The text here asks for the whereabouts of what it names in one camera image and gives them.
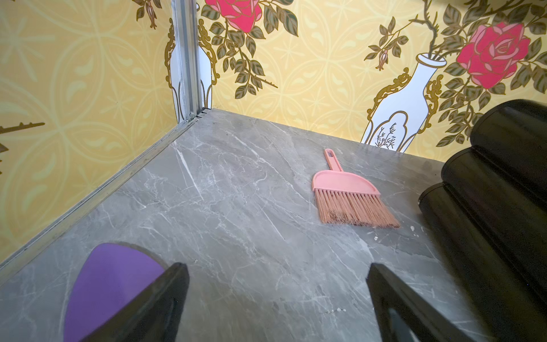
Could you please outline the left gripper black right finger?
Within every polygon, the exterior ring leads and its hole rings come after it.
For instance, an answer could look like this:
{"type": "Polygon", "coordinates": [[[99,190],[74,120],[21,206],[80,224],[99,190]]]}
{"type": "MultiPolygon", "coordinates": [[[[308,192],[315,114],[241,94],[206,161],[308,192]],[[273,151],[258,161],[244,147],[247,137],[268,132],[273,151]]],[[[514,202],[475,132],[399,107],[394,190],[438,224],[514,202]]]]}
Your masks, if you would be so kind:
{"type": "Polygon", "coordinates": [[[372,263],[367,285],[383,341],[469,341],[384,264],[372,263]]]}

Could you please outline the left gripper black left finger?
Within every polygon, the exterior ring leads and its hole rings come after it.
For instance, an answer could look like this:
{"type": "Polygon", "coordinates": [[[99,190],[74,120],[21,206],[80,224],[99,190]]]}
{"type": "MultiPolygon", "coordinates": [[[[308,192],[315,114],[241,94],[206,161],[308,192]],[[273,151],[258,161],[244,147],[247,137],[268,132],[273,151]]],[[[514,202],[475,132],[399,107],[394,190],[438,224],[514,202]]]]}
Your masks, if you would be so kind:
{"type": "Polygon", "coordinates": [[[84,341],[175,341],[189,289],[186,264],[174,263],[84,341]]]}

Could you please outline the black drawer cabinet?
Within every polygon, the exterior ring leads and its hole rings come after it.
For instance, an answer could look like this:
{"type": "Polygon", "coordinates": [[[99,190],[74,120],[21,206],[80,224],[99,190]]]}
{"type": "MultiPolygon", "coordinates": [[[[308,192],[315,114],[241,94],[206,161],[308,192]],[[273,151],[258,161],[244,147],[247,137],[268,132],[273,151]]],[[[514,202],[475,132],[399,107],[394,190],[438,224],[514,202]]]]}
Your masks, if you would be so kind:
{"type": "Polygon", "coordinates": [[[546,106],[484,114],[419,208],[498,341],[546,340],[546,106]]]}

